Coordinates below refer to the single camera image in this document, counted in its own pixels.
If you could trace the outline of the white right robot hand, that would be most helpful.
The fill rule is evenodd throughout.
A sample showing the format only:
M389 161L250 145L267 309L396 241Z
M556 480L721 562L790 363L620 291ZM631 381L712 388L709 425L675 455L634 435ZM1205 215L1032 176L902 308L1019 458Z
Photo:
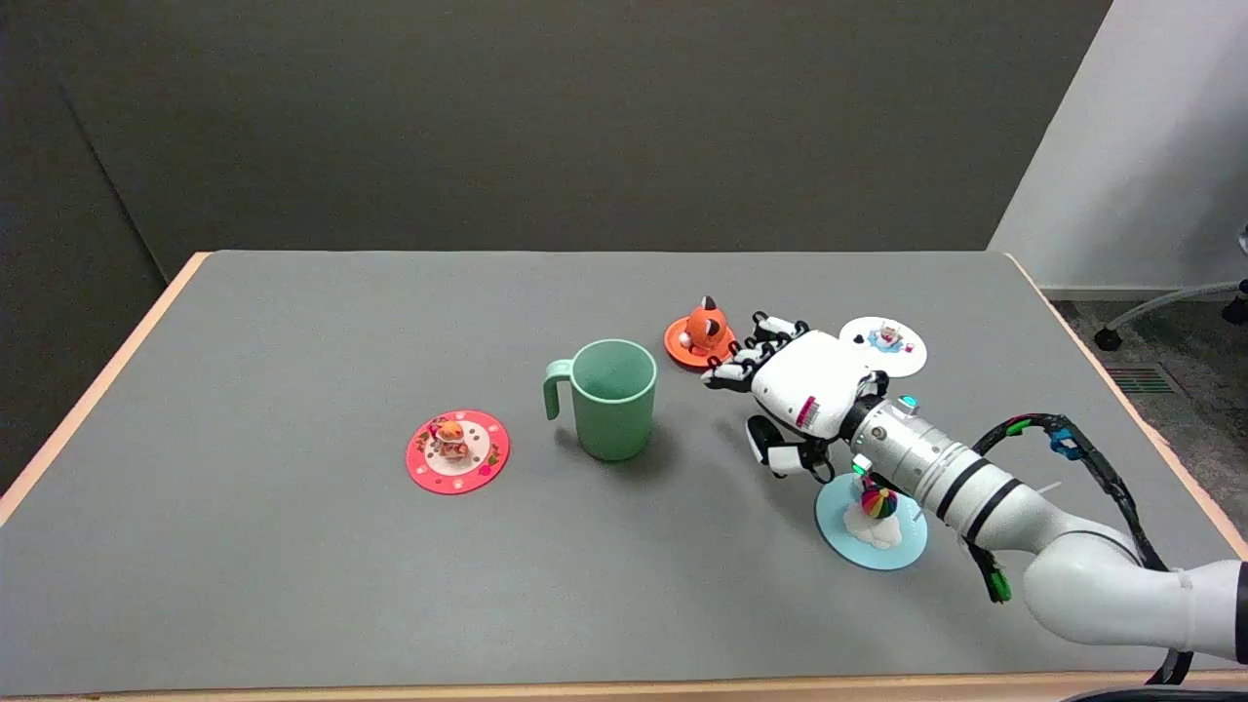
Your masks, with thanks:
M890 376L832 334L758 311L754 331L713 357L701 381L708 388L753 396L761 413L746 418L754 458L775 477L810 473L829 478L830 443L851 435L846 421L860 401L874 406L887 393Z

